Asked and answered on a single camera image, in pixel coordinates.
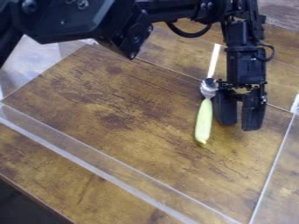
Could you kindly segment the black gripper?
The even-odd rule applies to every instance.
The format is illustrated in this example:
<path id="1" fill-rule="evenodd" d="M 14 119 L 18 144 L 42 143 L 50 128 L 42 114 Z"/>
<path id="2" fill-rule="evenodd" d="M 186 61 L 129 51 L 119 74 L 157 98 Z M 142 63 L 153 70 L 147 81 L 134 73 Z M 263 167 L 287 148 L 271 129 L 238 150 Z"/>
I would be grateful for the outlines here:
<path id="1" fill-rule="evenodd" d="M 227 79 L 218 80 L 214 114 L 222 125 L 238 123 L 234 94 L 237 89 L 246 88 L 251 92 L 243 95 L 242 129 L 259 130 L 267 109 L 267 98 L 261 92 L 267 84 L 267 62 L 275 56 L 275 48 L 263 43 L 267 16 L 259 13 L 258 0 L 217 0 L 217 3 L 227 45 Z"/>

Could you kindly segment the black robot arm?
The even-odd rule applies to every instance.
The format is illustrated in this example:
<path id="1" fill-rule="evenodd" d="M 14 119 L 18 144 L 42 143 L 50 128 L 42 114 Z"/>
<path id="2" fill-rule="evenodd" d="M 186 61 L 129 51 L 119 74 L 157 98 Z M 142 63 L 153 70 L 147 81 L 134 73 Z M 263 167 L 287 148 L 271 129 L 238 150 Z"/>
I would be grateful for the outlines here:
<path id="1" fill-rule="evenodd" d="M 95 39 L 134 59 L 154 24 L 198 38 L 219 23 L 227 79 L 217 80 L 213 106 L 221 124 L 259 130 L 267 110 L 267 17 L 258 0 L 0 0 L 0 67 L 23 36 L 41 44 Z"/>

